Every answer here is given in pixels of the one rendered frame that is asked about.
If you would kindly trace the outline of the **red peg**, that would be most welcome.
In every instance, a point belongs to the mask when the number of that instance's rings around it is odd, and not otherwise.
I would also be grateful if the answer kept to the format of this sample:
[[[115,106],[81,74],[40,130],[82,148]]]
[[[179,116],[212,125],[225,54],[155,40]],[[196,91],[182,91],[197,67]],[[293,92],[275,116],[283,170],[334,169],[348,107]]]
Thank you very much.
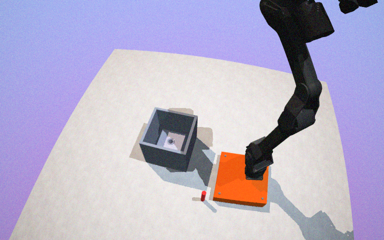
[[[203,191],[201,194],[201,201],[203,202],[205,200],[206,191]]]

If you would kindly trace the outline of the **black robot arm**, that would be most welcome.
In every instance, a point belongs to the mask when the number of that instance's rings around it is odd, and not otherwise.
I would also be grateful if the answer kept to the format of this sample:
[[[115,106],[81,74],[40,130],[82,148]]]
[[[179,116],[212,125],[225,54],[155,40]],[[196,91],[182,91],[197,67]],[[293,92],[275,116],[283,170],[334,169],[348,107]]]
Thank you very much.
[[[256,181],[262,181],[267,167],[274,163],[274,148],[315,123],[323,88],[306,43],[335,32],[323,4],[315,0],[260,0],[259,8],[280,38],[296,88],[277,127],[246,146],[245,179]]]

